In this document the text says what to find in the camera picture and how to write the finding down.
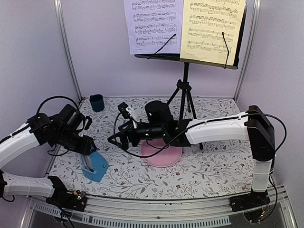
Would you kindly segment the black music stand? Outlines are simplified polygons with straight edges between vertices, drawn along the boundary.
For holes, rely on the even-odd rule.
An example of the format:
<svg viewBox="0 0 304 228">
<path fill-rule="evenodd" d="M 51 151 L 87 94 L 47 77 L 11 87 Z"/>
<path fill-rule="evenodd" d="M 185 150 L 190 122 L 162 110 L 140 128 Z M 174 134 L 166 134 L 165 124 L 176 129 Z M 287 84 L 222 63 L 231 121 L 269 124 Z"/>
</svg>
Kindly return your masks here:
<svg viewBox="0 0 304 228">
<path fill-rule="evenodd" d="M 236 70 L 238 69 L 238 63 L 239 63 L 239 52 L 240 52 L 240 48 L 241 48 L 241 42 L 242 42 L 242 37 L 243 37 L 243 31 L 244 31 L 244 26 L 245 26 L 245 20 L 246 20 L 246 13 L 247 13 L 247 4 L 245 2 L 245 9 L 243 10 L 243 18 L 241 21 L 241 27 L 240 27 L 240 34 L 239 34 L 239 40 L 237 43 L 237 49 L 236 49 L 236 55 L 234 57 L 234 63 L 231 66 L 228 65 L 220 65 L 220 64 L 215 64 L 215 63 L 202 63 L 203 65 L 210 65 L 213 67 L 221 67 L 221 68 L 227 68 L 227 69 L 233 69 Z M 180 54 L 137 54 L 134 55 L 136 58 L 145 58 L 145 59 L 157 59 L 157 60 L 169 60 L 169 61 L 181 61 L 180 59 Z M 179 79 L 177 81 L 176 84 L 176 89 L 173 92 L 173 94 L 171 95 L 171 97 L 169 98 L 169 100 L 167 101 L 165 107 L 167 108 L 165 111 L 165 114 L 168 114 L 169 112 L 169 104 L 171 103 L 171 101 L 175 98 L 175 96 L 177 95 L 177 93 L 181 90 L 181 102 L 180 102 L 180 116 L 179 116 L 179 120 L 174 120 L 172 121 L 172 127 L 187 127 L 186 124 L 189 123 L 190 119 L 183 119 L 183 115 L 184 112 L 185 114 L 187 113 L 187 111 L 189 113 L 192 112 L 193 114 L 193 118 L 197 119 L 197 115 L 195 112 L 195 108 L 194 108 L 194 103 L 192 100 L 192 95 L 191 95 L 191 89 L 192 87 L 190 86 L 190 83 L 188 81 L 188 74 L 189 74 L 189 66 L 190 66 L 190 60 L 187 60 L 186 62 L 184 62 L 184 72 L 183 72 L 183 80 Z M 184 105 L 185 105 L 185 101 L 187 100 L 187 109 L 186 111 L 184 111 Z M 182 129 L 177 129 L 175 131 L 177 131 L 177 134 L 179 133 L 183 133 L 180 134 L 179 136 L 177 136 L 177 134 L 175 134 L 173 131 L 169 132 L 168 129 L 169 128 L 163 128 L 163 127 L 171 127 L 171 125 L 169 125 L 167 122 L 162 122 L 161 124 L 154 124 L 154 123 L 150 123 L 151 128 L 149 130 L 155 130 L 156 127 L 162 127 L 162 130 L 166 130 L 163 133 L 172 133 L 171 135 L 165 135 L 162 137 L 162 142 L 165 143 L 165 145 L 163 146 L 164 149 L 168 148 L 169 146 L 175 146 L 175 147 L 186 147 L 186 146 L 190 146 L 190 144 L 188 142 L 186 142 L 186 138 L 185 138 L 185 134 L 182 132 Z M 148 141 L 154 140 L 156 139 L 154 138 L 145 138 L 147 144 L 149 146 L 152 146 L 152 144 L 149 144 Z M 162 147 L 155 147 L 152 146 L 153 148 L 156 148 L 158 150 L 162 150 Z"/>
</svg>

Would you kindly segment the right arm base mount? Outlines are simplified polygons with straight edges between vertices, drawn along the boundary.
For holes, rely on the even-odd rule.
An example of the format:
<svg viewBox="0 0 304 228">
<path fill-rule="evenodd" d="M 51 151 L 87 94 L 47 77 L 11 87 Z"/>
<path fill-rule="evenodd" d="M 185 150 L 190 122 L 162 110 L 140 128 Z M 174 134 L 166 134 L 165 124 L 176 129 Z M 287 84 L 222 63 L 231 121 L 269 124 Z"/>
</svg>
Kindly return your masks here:
<svg viewBox="0 0 304 228">
<path fill-rule="evenodd" d="M 250 223 L 262 221 L 269 209 L 270 198 L 267 190 L 264 192 L 254 192 L 234 196 L 229 198 L 229 205 L 233 212 L 245 211 L 245 219 Z"/>
</svg>

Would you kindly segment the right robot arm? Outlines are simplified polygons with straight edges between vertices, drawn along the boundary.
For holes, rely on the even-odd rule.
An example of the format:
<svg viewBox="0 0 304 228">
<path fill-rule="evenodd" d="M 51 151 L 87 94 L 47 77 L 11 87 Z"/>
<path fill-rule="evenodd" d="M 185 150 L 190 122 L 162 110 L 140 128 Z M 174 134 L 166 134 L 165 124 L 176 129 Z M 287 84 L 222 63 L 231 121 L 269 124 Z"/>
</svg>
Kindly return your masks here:
<svg viewBox="0 0 304 228">
<path fill-rule="evenodd" d="M 166 145 L 190 147 L 204 142 L 248 140 L 254 160 L 251 190 L 246 195 L 249 207 L 256 207 L 264 199 L 271 166 L 276 153 L 275 131 L 268 117 L 256 105 L 246 112 L 215 119 L 174 120 L 169 105 L 152 101 L 145 105 L 148 121 L 141 122 L 135 111 L 125 102 L 118 105 L 120 115 L 127 122 L 107 140 L 126 151 L 142 140 L 163 139 Z"/>
</svg>

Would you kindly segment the purple sheet music page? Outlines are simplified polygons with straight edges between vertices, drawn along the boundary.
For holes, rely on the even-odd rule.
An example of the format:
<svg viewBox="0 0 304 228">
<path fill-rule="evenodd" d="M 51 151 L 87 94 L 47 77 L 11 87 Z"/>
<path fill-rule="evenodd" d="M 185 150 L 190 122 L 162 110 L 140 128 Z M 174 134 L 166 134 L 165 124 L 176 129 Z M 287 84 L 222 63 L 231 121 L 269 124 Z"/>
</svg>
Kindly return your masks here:
<svg viewBox="0 0 304 228">
<path fill-rule="evenodd" d="M 178 54 L 182 0 L 125 0 L 130 54 Z"/>
</svg>

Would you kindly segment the blue metronome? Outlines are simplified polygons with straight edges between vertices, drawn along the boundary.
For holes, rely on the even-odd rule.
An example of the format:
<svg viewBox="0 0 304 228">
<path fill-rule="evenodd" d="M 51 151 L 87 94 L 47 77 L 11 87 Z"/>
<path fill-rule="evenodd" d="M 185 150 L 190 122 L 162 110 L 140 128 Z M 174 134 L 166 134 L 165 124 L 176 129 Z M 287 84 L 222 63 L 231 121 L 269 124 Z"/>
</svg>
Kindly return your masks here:
<svg viewBox="0 0 304 228">
<path fill-rule="evenodd" d="M 81 154 L 80 159 L 83 175 L 93 182 L 101 182 L 109 168 L 106 159 L 99 152 L 90 155 Z"/>
</svg>

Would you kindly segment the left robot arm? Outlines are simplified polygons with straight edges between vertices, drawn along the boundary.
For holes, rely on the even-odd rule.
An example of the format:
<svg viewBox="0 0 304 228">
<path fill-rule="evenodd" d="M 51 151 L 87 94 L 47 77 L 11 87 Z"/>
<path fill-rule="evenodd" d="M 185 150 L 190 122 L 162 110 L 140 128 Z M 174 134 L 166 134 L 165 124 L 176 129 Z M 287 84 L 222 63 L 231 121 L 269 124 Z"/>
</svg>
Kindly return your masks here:
<svg viewBox="0 0 304 228">
<path fill-rule="evenodd" d="M 24 152 L 46 143 L 51 147 L 60 145 L 68 152 L 91 155 L 97 150 L 94 140 L 81 134 L 90 124 L 90 117 L 69 104 L 51 117 L 38 113 L 1 140 L 0 165 L 3 167 Z M 9 195 L 53 198 L 60 206 L 67 206 L 71 201 L 64 183 L 56 176 L 30 178 L 1 171 L 0 196 Z"/>
</svg>

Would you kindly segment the yellow sheet music page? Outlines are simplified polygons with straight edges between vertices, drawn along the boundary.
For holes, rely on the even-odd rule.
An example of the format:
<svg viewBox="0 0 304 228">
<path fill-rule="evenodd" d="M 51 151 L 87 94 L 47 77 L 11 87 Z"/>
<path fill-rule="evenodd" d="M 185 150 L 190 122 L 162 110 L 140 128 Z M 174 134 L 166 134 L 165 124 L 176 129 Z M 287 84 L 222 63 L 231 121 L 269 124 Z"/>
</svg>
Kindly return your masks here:
<svg viewBox="0 0 304 228">
<path fill-rule="evenodd" d="M 180 58 L 232 66 L 246 6 L 244 0 L 185 0 Z"/>
</svg>

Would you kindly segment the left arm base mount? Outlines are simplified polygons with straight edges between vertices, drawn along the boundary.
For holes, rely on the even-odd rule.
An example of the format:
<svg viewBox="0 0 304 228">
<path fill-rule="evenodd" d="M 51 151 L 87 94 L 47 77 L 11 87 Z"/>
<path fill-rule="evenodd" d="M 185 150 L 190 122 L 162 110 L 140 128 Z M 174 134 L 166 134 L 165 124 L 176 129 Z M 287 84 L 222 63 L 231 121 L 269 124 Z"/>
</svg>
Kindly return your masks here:
<svg viewBox="0 0 304 228">
<path fill-rule="evenodd" d="M 84 212 L 87 203 L 85 191 L 68 191 L 64 183 L 56 176 L 47 177 L 52 182 L 54 192 L 51 197 L 46 198 L 46 203 L 54 205 L 59 209 L 71 209 Z"/>
</svg>

